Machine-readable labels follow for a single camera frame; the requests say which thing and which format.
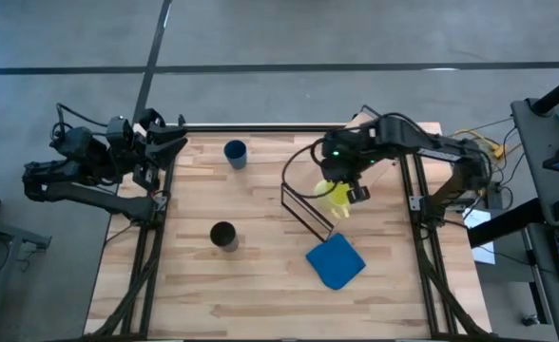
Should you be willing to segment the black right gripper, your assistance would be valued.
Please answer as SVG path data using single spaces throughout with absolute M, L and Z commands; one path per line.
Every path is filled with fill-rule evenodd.
M 348 191 L 352 182 L 361 179 L 360 173 L 346 160 L 326 158 L 320 162 L 322 177 L 331 181 L 334 191 Z

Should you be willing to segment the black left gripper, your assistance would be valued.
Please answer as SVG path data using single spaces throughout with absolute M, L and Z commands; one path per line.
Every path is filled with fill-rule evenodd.
M 162 115 L 153 108 L 137 114 L 134 123 L 144 130 L 138 136 L 140 150 L 157 167 L 168 167 L 188 143 L 185 128 L 166 125 Z

